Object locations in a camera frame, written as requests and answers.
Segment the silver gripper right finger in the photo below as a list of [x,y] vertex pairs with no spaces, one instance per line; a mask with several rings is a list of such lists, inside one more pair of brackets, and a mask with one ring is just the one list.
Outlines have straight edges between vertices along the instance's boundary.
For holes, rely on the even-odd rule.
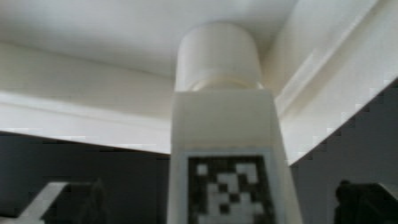
[[335,224],[398,224],[398,185],[344,180],[337,199]]

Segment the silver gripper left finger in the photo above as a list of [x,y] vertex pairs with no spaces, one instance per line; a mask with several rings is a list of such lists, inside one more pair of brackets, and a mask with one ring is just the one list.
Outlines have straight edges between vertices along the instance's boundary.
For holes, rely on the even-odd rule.
[[102,182],[51,182],[15,224],[107,224]]

